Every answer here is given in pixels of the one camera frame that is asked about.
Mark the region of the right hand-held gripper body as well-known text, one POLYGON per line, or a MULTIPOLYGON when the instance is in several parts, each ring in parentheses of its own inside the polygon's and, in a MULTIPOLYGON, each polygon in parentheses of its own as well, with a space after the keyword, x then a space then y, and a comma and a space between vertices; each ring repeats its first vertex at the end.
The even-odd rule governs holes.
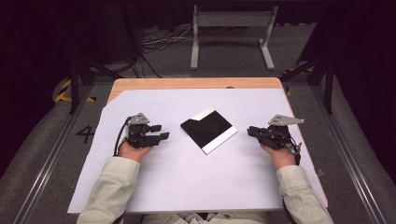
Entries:
POLYGON ((262 132, 263 138, 261 138, 260 143, 272 149, 300 150, 302 144, 297 144, 291 137, 289 126, 303 123, 303 119, 275 115, 268 121, 268 127, 264 128, 264 132, 262 132))

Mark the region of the white table sheet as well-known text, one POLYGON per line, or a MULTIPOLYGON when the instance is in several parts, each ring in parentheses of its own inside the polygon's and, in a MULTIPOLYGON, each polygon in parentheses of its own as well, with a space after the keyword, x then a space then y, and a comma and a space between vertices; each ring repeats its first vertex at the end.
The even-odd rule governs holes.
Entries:
POLYGON ((91 150, 69 204, 81 212, 127 117, 143 113, 170 134, 143 159, 130 213, 275 210, 282 206, 269 155, 248 136, 275 115, 293 114, 281 89, 124 91, 102 111, 91 150), (204 153, 181 129, 183 121, 212 107, 237 130, 204 153))

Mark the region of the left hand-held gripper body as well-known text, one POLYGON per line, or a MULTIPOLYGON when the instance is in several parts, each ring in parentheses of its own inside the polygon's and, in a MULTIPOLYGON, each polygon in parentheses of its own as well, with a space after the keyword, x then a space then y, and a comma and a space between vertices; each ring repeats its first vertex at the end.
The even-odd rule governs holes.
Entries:
POLYGON ((151 126, 149 126, 149 119, 143 113, 129 117, 126 126, 126 139, 131 146, 141 148, 159 145, 161 140, 156 139, 154 135, 149 135, 151 126))

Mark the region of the black metal stand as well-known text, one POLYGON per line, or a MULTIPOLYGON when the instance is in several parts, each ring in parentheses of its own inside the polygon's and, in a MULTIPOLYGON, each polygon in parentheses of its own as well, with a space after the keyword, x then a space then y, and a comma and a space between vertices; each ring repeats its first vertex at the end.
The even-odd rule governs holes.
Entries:
POLYGON ((283 74, 279 80, 281 82, 287 81, 301 74, 308 68, 312 69, 310 75, 306 79, 309 85, 317 86, 320 81, 325 78, 323 104, 327 112, 332 114, 332 86, 334 79, 334 69, 332 65, 332 59, 330 57, 320 57, 315 60, 308 61, 307 63, 294 68, 288 73, 283 74))
POLYGON ((105 76, 113 79, 120 78, 117 73, 105 68, 103 65, 94 62, 88 58, 76 57, 70 62, 70 79, 71 79, 71 99, 72 105, 69 114, 73 115, 82 101, 79 96, 78 82, 81 80, 84 86, 92 86, 94 82, 94 74, 90 68, 93 67, 105 76))

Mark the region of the aluminium floor rail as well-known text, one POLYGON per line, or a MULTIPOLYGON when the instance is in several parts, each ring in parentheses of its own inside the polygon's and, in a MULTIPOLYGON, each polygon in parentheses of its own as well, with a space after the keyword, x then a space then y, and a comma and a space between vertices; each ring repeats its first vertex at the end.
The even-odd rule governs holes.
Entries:
POLYGON ((358 192, 363 206, 373 224, 388 224, 381 209, 379 208, 373 193, 371 192, 365 177, 363 176, 361 169, 358 167, 355 159, 353 158, 351 151, 347 145, 347 141, 341 133, 340 127, 338 126, 335 118, 331 115, 326 106, 324 105, 324 96, 320 91, 319 87, 310 88, 314 98, 316 99, 321 113, 323 114, 327 124, 330 127, 332 136, 334 137, 338 146, 339 154, 342 161, 347 169, 347 172, 351 178, 351 181, 358 192))
POLYGON ((38 203, 45 187, 47 186, 53 170, 64 150, 65 142, 71 133, 73 125, 76 123, 78 115, 92 91, 92 85, 84 86, 81 93, 78 95, 79 102, 72 114, 67 116, 64 126, 61 129, 51 151, 46 158, 42 168, 35 178, 35 182, 26 196, 18 214, 14 218, 12 224, 27 224, 31 215, 34 212, 35 206, 38 203))

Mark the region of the grey metal stand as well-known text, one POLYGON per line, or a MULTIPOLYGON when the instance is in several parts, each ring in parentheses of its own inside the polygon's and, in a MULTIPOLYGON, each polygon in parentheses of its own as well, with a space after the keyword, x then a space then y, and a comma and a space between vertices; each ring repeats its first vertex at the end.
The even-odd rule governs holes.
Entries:
POLYGON ((198 69, 199 62, 199 28, 200 27, 263 27, 264 36, 258 41, 262 57, 269 71, 275 69, 268 49, 269 38, 275 25, 278 6, 264 11, 200 11, 193 8, 191 47, 191 70, 198 69))

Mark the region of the person's left hand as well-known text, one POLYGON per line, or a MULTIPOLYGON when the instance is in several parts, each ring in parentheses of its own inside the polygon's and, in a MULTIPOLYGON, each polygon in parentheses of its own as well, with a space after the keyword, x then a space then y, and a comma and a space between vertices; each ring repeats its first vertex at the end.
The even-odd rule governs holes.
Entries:
POLYGON ((152 147, 132 147, 126 140, 124 140, 119 146, 119 156, 141 162, 143 158, 152 150, 152 147))

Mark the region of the person's right hand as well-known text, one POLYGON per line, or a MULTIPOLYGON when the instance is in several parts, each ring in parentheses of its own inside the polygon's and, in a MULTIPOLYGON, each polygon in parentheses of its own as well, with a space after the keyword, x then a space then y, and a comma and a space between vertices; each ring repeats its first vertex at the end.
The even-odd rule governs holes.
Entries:
POLYGON ((261 145, 261 148, 270 155, 276 170, 285 166, 296 164, 295 156, 285 148, 272 149, 265 145, 261 145))

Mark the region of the yellow black floor tape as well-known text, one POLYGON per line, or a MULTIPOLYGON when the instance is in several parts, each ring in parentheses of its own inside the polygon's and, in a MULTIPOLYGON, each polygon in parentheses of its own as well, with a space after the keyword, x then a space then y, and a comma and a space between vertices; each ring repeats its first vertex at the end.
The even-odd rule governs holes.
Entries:
POLYGON ((59 90, 59 93, 55 97, 54 101, 55 102, 71 102, 72 97, 65 95, 70 86, 71 86, 71 79, 67 78, 64 81, 64 83, 62 84, 61 89, 59 90))

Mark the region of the wooden table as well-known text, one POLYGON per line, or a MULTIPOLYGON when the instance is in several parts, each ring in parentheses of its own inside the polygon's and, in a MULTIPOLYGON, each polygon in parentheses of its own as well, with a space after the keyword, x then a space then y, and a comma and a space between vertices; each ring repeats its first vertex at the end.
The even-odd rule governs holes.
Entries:
POLYGON ((143 161, 132 208, 143 212, 276 210, 282 205, 270 157, 248 126, 293 114, 276 78, 149 78, 115 82, 112 124, 139 112, 170 133, 143 161), (180 124, 208 107, 238 132, 206 155, 180 124))

